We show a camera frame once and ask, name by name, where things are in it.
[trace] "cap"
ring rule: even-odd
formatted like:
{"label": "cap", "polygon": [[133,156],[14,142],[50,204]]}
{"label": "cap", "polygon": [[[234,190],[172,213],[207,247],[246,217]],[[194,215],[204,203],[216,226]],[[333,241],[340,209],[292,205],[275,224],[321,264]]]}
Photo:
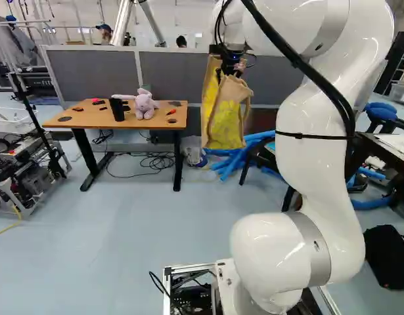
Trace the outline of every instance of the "cap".
{"label": "cap", "polygon": [[7,22],[15,22],[16,18],[13,15],[6,15]]}
{"label": "cap", "polygon": [[112,28],[108,24],[103,23],[103,24],[97,25],[95,27],[97,30],[106,30],[106,31],[112,33]]}

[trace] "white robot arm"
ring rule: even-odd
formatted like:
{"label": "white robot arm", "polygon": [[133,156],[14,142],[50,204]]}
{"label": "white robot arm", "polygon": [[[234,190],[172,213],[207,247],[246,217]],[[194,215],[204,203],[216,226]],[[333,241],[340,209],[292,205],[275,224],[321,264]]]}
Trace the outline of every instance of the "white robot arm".
{"label": "white robot arm", "polygon": [[[212,14],[215,36],[226,47],[246,42],[256,52],[288,56],[264,34],[264,25],[261,30],[258,13],[310,58],[309,65],[327,80],[323,86],[331,83],[350,104],[392,44],[393,17],[385,0],[219,0]],[[362,229],[346,190],[344,137],[352,130],[336,101],[308,79],[281,104],[277,165],[302,195],[302,208],[250,215],[231,232],[241,284],[268,313],[284,314],[305,287],[350,279],[365,258]]]}

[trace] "gray cubicle partition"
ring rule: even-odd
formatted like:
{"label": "gray cubicle partition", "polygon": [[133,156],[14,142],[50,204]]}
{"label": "gray cubicle partition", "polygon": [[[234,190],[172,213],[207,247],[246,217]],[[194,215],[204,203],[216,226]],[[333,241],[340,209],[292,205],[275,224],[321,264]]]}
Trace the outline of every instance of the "gray cubicle partition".
{"label": "gray cubicle partition", "polygon": [[134,94],[139,88],[134,51],[47,50],[47,56],[64,101]]}
{"label": "gray cubicle partition", "polygon": [[[150,85],[157,99],[202,101],[208,62],[203,51],[49,46],[45,52],[62,101],[135,94],[142,84]],[[303,75],[284,57],[258,56],[242,78],[254,91],[252,104],[267,107],[281,104],[301,84]]]}
{"label": "gray cubicle partition", "polygon": [[[140,53],[143,83],[156,98],[201,103],[208,55],[202,53]],[[303,74],[284,57],[258,56],[242,77],[254,91],[252,104],[279,105],[300,86]]]}

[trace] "yellow bag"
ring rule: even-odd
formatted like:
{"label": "yellow bag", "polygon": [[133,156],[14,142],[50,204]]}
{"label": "yellow bag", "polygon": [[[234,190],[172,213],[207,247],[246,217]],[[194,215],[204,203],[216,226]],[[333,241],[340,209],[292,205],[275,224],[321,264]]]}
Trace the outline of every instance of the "yellow bag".
{"label": "yellow bag", "polygon": [[[202,121],[202,147],[210,149],[238,149],[246,146],[244,122],[250,111],[250,97],[253,95],[244,82],[233,75],[222,75],[218,84],[216,69],[221,61],[209,57],[200,109]],[[245,101],[244,117],[240,103]]]}

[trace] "black bag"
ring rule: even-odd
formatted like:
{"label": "black bag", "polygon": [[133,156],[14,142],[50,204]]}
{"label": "black bag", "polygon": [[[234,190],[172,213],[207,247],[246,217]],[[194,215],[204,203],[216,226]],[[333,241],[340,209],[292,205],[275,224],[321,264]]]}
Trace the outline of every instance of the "black bag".
{"label": "black bag", "polygon": [[404,236],[392,225],[365,231],[365,257],[380,286],[404,290]]}

